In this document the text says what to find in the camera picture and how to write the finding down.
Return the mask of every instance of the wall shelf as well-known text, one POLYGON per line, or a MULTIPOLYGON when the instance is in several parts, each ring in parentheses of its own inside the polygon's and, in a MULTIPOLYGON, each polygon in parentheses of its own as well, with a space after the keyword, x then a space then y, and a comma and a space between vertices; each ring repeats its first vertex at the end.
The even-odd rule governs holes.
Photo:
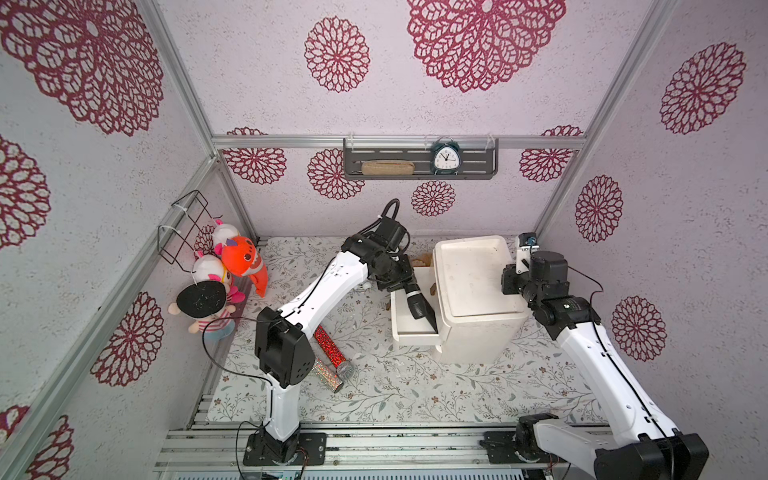
POLYGON ((432 145, 420 148, 353 148, 344 140, 344 176, 349 180, 491 180, 498 172, 498 138, 488 141, 486 147, 463 148, 459 154, 462 166, 455 175, 435 175, 429 171, 432 145), (413 175, 363 175, 362 163, 374 160, 404 160, 413 162, 413 175))

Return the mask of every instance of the black motor joint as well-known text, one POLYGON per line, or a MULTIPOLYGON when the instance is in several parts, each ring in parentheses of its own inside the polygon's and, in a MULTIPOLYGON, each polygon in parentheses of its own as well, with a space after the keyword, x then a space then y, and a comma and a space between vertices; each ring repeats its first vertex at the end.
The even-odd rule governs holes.
POLYGON ((565 257, 546 250, 531 254, 527 272, 517 273, 515 265, 510 264, 502 273, 502 292, 522 295, 536 321, 553 340, 564 329, 576 328, 577 323, 600 324, 600 317, 586 299, 568 293, 570 285, 565 257))

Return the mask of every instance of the stuffed toy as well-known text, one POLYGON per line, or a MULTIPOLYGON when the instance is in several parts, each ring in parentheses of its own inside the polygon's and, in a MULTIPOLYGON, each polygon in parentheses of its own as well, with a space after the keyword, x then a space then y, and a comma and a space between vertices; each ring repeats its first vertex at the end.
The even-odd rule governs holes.
POLYGON ((236 276, 247 276, 262 298, 266 293, 266 265, 250 238, 228 238, 221 248, 221 261, 236 276))
POLYGON ((216 280, 205 280, 181 290, 176 302, 168 307, 171 315, 184 312, 195 319, 189 332, 205 332, 205 338, 219 340, 235 330, 235 321, 230 318, 235 306, 227 304, 227 289, 216 280))
POLYGON ((210 236, 214 241, 214 253, 221 257, 221 249, 227 242, 227 239, 239 237, 240 231, 234 225, 224 223, 218 219, 216 219, 216 225, 217 227, 214 228, 214 232, 210 236))
POLYGON ((214 255, 203 255, 202 250, 195 252, 197 261, 192 266, 192 280, 195 283, 205 280, 215 280, 224 284, 227 290, 227 302, 240 303, 245 300, 245 293, 238 291, 237 286, 232 285, 232 273, 214 255))

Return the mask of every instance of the red glittery tube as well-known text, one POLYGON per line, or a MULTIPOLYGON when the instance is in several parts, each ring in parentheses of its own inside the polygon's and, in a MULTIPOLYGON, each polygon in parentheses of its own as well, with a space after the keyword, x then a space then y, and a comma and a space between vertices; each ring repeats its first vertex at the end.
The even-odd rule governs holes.
POLYGON ((336 368, 339 368, 339 365, 346 360, 344 355, 342 355, 341 350, 339 350, 339 347, 336 346, 333 340, 331 340, 331 337, 328 336, 328 333, 326 333, 325 329, 320 325, 318 325, 315 330, 315 340, 317 340, 333 366, 336 368))
POLYGON ((351 379, 353 375, 355 375, 355 366, 349 360, 344 358, 339 347, 336 346, 333 340, 331 340, 331 337, 328 336, 328 333, 326 333, 325 329, 321 326, 317 326, 317 329, 315 330, 315 339, 323 348, 323 351, 331 360, 333 366, 336 367, 336 374, 339 378, 344 382, 351 379))

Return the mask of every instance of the robotic arm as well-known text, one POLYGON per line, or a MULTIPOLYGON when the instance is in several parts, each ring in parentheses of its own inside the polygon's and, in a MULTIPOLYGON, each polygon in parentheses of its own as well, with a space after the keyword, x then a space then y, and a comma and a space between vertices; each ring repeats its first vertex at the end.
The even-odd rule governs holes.
POLYGON ((421 294, 405 249, 406 229, 395 220, 399 200, 390 201, 379 219, 347 238, 323 273, 278 310, 258 315, 256 356, 271 384, 260 456, 291 462, 299 442, 299 384, 309 375, 315 354, 309 338, 330 310, 353 288, 372 278, 380 290, 404 289, 414 318, 426 317, 437 332, 435 312, 421 294), (394 205, 391 217, 387 215, 394 205))
MULTIPOLYGON (((315 362, 308 339, 352 288, 371 278, 380 290, 404 289, 414 318, 426 317, 437 332, 435 312, 413 278, 407 245, 399 247, 408 233, 395 221, 398 209, 399 202, 390 201, 377 221, 346 239, 341 252, 299 296, 278 310, 267 307, 259 313, 256 356, 271 392, 264 427, 246 458, 251 452, 251 457, 273 464, 296 460, 299 384, 315 362)), ((613 435, 592 435, 547 413, 528 415, 515 430, 515 451, 529 461, 557 455, 598 480, 699 478, 709 455, 699 435, 681 433, 656 406, 617 354, 590 303, 570 295, 568 287, 565 258, 539 251, 534 233, 522 234, 517 263, 502 276, 502 291, 522 295, 535 319, 573 359, 613 435)))
POLYGON ((683 435, 643 390, 590 303, 568 294, 565 258, 538 251, 535 233, 518 237, 516 253, 516 264, 502 276, 502 291, 528 301, 535 319, 579 368, 613 433, 613 439, 600 438, 551 414, 529 415, 515 432, 517 453, 529 460, 551 453, 598 480, 699 478, 707 447, 699 435, 683 435))

